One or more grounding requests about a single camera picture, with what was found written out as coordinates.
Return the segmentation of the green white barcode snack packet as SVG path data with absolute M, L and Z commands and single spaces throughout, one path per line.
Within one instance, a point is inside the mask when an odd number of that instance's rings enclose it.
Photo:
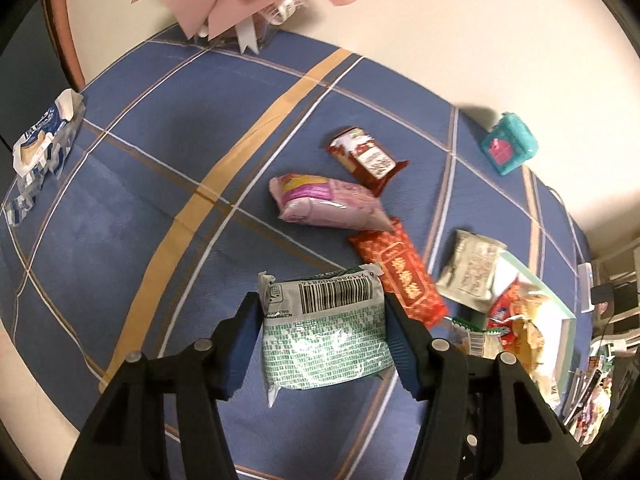
M 282 389 L 344 384 L 393 364 L 381 276 L 376 263 L 297 281 L 258 274 L 264 311 L 262 374 L 269 405 Z

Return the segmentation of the white tray with teal rim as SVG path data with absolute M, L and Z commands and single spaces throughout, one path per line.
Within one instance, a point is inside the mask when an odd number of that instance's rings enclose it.
M 528 322 L 520 331 L 515 349 L 504 350 L 500 332 L 490 332 L 487 329 L 487 315 L 495 300 L 514 278 L 534 284 L 549 297 L 549 300 L 541 306 L 533 322 Z M 482 324 L 475 325 L 460 316 L 454 316 L 449 320 L 457 332 L 457 340 L 462 344 L 463 351 L 470 356 L 485 359 L 493 359 L 501 351 L 514 354 L 550 408 L 559 411 L 570 372 L 576 315 L 510 252 L 504 252 L 497 262 L 491 292 L 491 306 Z

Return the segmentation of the blue plaid tablecloth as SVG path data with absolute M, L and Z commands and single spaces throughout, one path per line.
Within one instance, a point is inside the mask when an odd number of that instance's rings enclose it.
M 456 231 L 494 238 L 579 310 L 587 245 L 565 207 L 520 167 L 500 176 L 469 116 L 361 55 L 280 32 L 258 55 L 182 44 L 169 29 L 85 88 L 62 174 L 18 226 L 1 216 L 2 321 L 36 381 L 81 432 L 135 351 L 175 356 L 279 281 L 365 264 L 363 231 L 279 218 L 269 180 L 360 184 L 326 146 L 350 127 L 409 166 L 378 199 L 436 286 Z M 164 399 L 170 476 L 182 462 Z M 408 479 L 425 406 L 381 373 L 268 404 L 262 327 L 242 387 L 217 404 L 235 479 Z

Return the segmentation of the teal cube box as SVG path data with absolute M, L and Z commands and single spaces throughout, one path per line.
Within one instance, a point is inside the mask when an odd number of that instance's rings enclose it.
M 505 176 L 537 154 L 538 142 L 517 114 L 503 113 L 480 142 L 480 149 L 498 174 Z

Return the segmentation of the white power strip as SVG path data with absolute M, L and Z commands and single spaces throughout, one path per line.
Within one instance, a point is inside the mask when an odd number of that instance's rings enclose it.
M 580 312 L 592 312 L 594 305 L 591 301 L 591 289 L 593 288 L 593 273 L 590 262 L 579 263 L 577 266 L 578 296 Z

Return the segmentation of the blue white tissue pack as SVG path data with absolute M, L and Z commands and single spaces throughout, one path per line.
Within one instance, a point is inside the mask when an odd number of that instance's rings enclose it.
M 32 210 L 47 176 L 62 174 L 85 114 L 84 96 L 65 89 L 14 143 L 17 196 L 3 206 L 9 226 L 18 226 Z

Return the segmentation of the red popcorn snack bag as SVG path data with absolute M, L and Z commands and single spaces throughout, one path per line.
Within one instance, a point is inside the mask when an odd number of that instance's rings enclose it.
M 528 322 L 533 322 L 541 306 L 549 300 L 534 284 L 514 278 L 495 300 L 487 315 L 487 329 L 498 330 L 502 348 L 514 350 L 518 334 Z

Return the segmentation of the pink purple snack packet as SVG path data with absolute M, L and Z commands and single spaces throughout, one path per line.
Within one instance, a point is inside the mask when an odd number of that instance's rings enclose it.
M 392 232 L 381 201 L 361 184 L 315 176 L 284 174 L 269 180 L 269 192 L 288 223 L 355 231 Z

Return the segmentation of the dark red small snack packet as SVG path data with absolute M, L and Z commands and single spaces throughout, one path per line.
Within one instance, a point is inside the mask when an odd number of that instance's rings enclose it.
M 360 127 L 337 133 L 326 151 L 376 197 L 382 194 L 391 178 L 409 166 L 408 160 L 396 159 Z

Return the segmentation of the red orange patterned snack bar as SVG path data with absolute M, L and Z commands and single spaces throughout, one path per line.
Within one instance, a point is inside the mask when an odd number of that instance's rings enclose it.
M 409 318 L 433 328 L 448 313 L 434 282 L 398 218 L 392 232 L 363 231 L 348 238 L 365 263 L 376 263 L 386 292 L 394 294 Z

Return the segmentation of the grey white snack packet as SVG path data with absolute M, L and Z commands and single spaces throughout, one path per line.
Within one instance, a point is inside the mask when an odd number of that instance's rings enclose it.
M 506 244 L 494 238 L 457 230 L 454 253 L 436 282 L 445 298 L 486 314 L 491 306 L 496 265 Z

